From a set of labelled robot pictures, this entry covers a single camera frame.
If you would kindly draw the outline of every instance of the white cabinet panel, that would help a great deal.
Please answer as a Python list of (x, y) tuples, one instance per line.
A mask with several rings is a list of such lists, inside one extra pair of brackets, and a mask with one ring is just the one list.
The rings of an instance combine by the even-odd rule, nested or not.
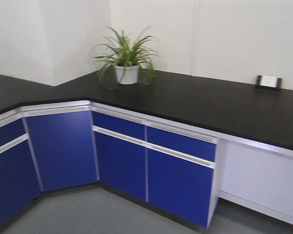
[(221, 190), (293, 217), (293, 157), (229, 142)]

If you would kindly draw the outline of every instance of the drawer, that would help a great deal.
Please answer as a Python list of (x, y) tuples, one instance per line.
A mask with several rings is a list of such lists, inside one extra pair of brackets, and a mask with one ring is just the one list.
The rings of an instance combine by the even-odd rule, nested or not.
[(147, 127), (147, 141), (212, 162), (215, 161), (216, 144), (211, 142), (152, 127)]
[(25, 133), (26, 132), (21, 119), (0, 127), (0, 146), (20, 137)]
[(108, 116), (98, 112), (92, 112), (92, 117), (93, 125), (95, 126), (105, 128), (137, 139), (145, 139), (145, 127), (142, 124), (135, 123), (122, 118)]

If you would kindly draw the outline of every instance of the white flower pot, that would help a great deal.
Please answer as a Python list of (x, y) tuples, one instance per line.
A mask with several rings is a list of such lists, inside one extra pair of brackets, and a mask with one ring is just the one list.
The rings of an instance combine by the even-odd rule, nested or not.
[(116, 80), (120, 84), (135, 84), (138, 81), (139, 66), (125, 67), (114, 66)]

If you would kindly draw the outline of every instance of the potted plant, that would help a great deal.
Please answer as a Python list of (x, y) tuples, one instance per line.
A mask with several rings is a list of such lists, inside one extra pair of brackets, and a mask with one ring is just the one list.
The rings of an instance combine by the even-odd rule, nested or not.
[(151, 56), (156, 52), (145, 46), (147, 41), (153, 40), (153, 36), (145, 36), (142, 34), (150, 27), (143, 30), (131, 45), (129, 35), (122, 30), (117, 32), (114, 28), (108, 27), (114, 33), (113, 36), (104, 37), (108, 43), (99, 44), (105, 46), (111, 51), (110, 54), (96, 56), (97, 62), (104, 62), (103, 67), (97, 72), (100, 82), (111, 66), (114, 67), (117, 82), (120, 84), (134, 84), (138, 81), (139, 69), (146, 72), (146, 77), (151, 82), (154, 77), (154, 65)]

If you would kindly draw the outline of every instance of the black countertop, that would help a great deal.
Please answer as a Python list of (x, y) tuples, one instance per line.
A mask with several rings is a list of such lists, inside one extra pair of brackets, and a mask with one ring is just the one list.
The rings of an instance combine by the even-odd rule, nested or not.
[(293, 150), (293, 91), (157, 72), (150, 85), (99, 84), (89, 74), (53, 87), (0, 75), (0, 114), (14, 108), (90, 100)]

